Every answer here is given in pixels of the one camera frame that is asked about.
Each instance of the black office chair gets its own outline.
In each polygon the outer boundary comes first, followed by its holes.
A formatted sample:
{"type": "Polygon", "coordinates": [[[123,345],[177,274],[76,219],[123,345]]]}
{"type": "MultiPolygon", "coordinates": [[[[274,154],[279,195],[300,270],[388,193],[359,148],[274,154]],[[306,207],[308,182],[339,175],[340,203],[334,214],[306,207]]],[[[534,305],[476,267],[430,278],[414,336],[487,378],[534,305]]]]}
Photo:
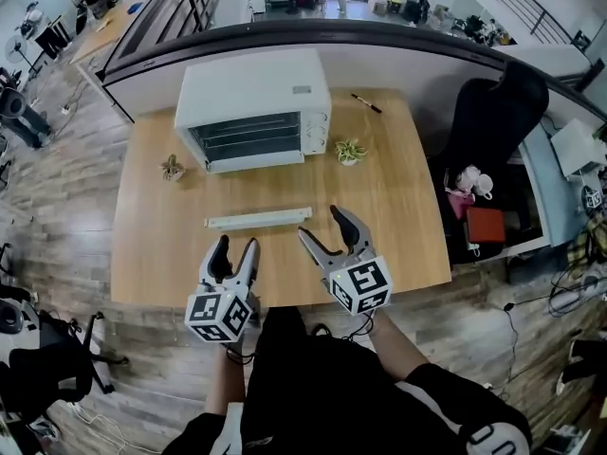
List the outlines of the black office chair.
{"type": "Polygon", "coordinates": [[[81,329],[75,320],[67,323],[40,312],[40,349],[14,349],[9,366],[0,362],[0,395],[5,411],[31,423],[58,399],[81,401],[90,393],[93,380],[104,394],[113,392],[112,385],[101,382],[93,361],[125,365],[128,359],[115,360],[90,352],[94,322],[102,318],[101,313],[91,316],[81,343],[76,337],[81,329]]]}
{"type": "Polygon", "coordinates": [[[462,86],[447,147],[428,160],[451,264],[496,256],[504,245],[481,245],[480,257],[467,250],[463,224],[455,218],[445,192],[446,172],[449,172],[448,186],[452,189],[457,175],[468,165],[487,173],[493,179],[493,200],[477,198],[475,207],[500,209],[500,197],[505,192],[511,196],[520,192],[509,187],[506,163],[540,122],[548,101],[545,80],[520,62],[508,62],[499,82],[473,79],[462,86]]]}

